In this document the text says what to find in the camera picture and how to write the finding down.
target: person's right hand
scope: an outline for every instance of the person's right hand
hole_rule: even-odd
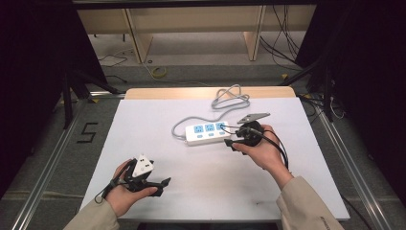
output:
[[[280,142],[274,133],[272,133],[274,129],[269,125],[262,125],[262,127],[265,130],[263,135],[278,145]],[[259,144],[254,147],[233,143],[233,148],[247,153],[258,166],[271,173],[281,189],[293,178],[292,174],[284,166],[281,153],[268,141],[262,139]]]

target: white desk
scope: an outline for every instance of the white desk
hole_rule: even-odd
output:
[[[278,221],[280,190],[272,177],[248,157],[224,143],[188,147],[171,136],[172,126],[191,115],[209,119],[211,100],[123,100],[117,109],[82,206],[109,182],[116,167],[140,153],[154,160],[148,181],[171,177],[161,197],[137,202],[124,216],[138,221]],[[270,112],[260,119],[274,127],[286,147],[290,171],[303,176],[337,219],[349,214],[327,168],[300,101],[296,98],[252,99],[251,106],[223,120],[231,126],[248,113]],[[202,123],[189,121],[183,127]]]

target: black tape mark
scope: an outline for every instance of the black tape mark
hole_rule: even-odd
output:
[[[86,123],[86,124],[84,125],[83,130],[81,131],[81,134],[82,134],[82,135],[92,135],[92,137],[90,138],[89,141],[77,141],[77,143],[79,143],[79,144],[92,143],[92,142],[93,142],[93,138],[94,138],[95,135],[96,135],[96,132],[86,132],[85,130],[87,129],[87,126],[90,126],[90,125],[97,125],[97,124],[98,124],[98,123]]]

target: sleeve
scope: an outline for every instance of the sleeve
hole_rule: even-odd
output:
[[[77,215],[65,226],[65,230],[90,230],[90,229],[119,229],[116,214],[110,204],[104,199],[101,203],[95,200],[89,202]]]
[[[293,178],[283,187],[277,204],[284,230],[344,229],[302,177]]]

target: power strip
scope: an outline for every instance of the power strip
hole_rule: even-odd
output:
[[[227,122],[206,123],[186,127],[188,146],[222,142],[231,136]]]

